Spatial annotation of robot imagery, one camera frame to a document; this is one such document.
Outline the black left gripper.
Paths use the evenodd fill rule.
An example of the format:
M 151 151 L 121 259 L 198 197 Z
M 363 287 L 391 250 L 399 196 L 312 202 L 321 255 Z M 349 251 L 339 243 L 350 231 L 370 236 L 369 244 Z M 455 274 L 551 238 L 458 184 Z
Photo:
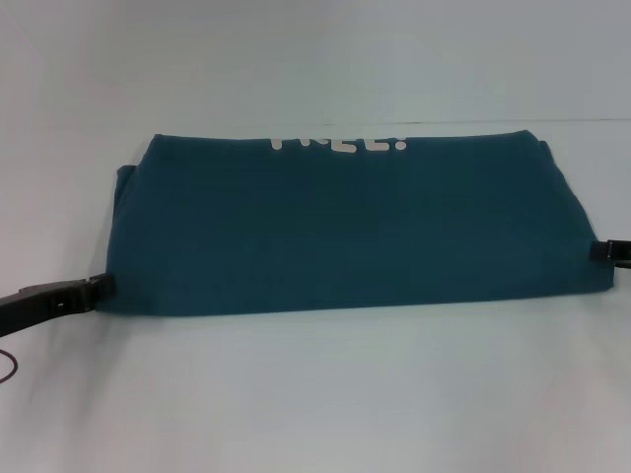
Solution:
M 1 336 L 7 336 L 77 311 L 92 311 L 115 294 L 112 275 L 103 273 L 72 284 L 23 288 L 1 298 Z

